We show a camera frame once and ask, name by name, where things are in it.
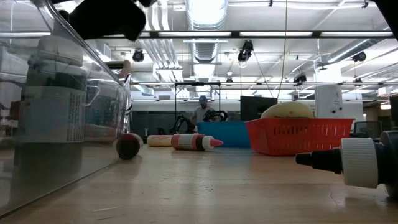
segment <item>red plastic basket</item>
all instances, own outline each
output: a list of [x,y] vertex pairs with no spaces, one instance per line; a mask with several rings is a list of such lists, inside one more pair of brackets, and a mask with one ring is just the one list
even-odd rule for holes
[[246,122],[254,151],[269,156],[293,156],[340,146],[354,119],[265,118]]

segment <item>person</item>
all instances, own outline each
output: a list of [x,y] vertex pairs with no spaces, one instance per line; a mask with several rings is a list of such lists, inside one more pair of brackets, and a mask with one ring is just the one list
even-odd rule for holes
[[211,106],[207,105],[206,96],[201,96],[199,98],[200,106],[193,112],[190,120],[193,124],[197,125],[200,122],[203,122],[203,118],[205,117],[205,113],[208,110],[214,110]]

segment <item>fluorescent light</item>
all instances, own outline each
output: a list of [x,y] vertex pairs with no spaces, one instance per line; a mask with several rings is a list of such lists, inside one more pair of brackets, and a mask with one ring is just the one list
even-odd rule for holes
[[204,44],[217,44],[217,43],[228,43],[228,40],[183,40],[184,44],[195,44],[195,43],[204,43]]
[[229,37],[231,32],[218,31],[187,31],[187,32],[159,32],[159,37]]
[[51,35],[50,32],[0,32],[0,38],[33,38]]
[[389,109],[391,109],[391,105],[390,105],[390,104],[387,104],[387,105],[380,105],[380,109],[382,109],[382,110],[389,110]]
[[240,32],[241,37],[310,37],[312,32]]
[[[124,34],[116,34],[116,35],[106,35],[104,36],[107,39],[112,39],[112,38],[125,38]],[[150,37],[150,32],[142,32],[139,37]]]
[[223,82],[222,85],[257,85],[257,83],[252,82],[242,82],[242,83],[227,83]]
[[322,32],[321,37],[392,37],[394,34],[389,31],[379,32]]
[[170,82],[134,82],[136,85],[174,85],[174,83]]
[[140,37],[150,37],[150,33],[149,32],[142,32]]

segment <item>squeeze bottle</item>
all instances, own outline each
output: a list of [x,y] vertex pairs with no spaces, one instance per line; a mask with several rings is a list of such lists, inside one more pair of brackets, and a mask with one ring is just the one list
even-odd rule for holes
[[176,150],[204,151],[223,145],[220,140],[204,134],[174,134],[172,147]]
[[296,155],[296,163],[344,175],[346,185],[376,188],[398,197],[398,131],[384,131],[380,142],[371,138],[343,138],[329,151]]

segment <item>chair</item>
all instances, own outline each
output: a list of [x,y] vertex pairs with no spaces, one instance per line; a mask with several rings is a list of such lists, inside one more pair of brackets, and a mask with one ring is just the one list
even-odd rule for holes
[[379,138],[381,135],[381,121],[360,121],[354,123],[354,138]]

